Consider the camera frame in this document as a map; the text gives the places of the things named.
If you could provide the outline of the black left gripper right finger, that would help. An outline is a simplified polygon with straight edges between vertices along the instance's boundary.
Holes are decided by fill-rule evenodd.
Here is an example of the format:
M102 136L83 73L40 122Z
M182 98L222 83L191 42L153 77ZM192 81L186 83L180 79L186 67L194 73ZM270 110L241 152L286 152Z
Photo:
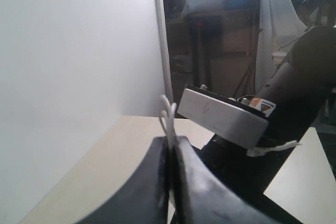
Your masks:
M173 141L173 191L178 223L299 223L266 196L244 201L222 184L185 136Z

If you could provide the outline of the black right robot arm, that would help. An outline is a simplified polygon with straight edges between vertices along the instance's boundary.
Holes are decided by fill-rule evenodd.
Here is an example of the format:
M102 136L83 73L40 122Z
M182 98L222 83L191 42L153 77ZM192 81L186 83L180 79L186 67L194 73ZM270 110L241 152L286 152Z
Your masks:
M255 95L231 100L186 86L178 114L213 132L197 154L230 189L281 223L297 220L263 196L335 88L335 28L314 26Z

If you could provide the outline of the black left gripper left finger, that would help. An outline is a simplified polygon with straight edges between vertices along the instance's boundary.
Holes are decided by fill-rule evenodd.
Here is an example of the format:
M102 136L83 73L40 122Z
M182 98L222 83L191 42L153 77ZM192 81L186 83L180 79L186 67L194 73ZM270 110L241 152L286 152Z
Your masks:
M78 223L167 223L168 174L168 143L156 137L123 186Z

